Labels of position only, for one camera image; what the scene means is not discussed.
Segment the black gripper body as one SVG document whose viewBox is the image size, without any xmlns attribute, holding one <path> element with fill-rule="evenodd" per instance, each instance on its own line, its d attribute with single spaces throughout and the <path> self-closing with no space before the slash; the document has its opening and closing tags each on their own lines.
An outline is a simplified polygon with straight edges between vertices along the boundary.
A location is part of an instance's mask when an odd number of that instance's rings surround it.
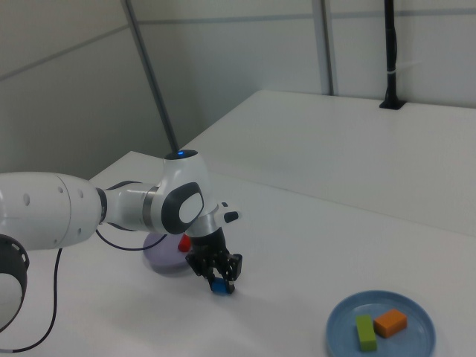
<svg viewBox="0 0 476 357">
<path fill-rule="evenodd" d="M 225 235 L 222 228 L 203 237 L 191 237 L 192 252 L 199 257 L 228 254 Z"/>
</svg>

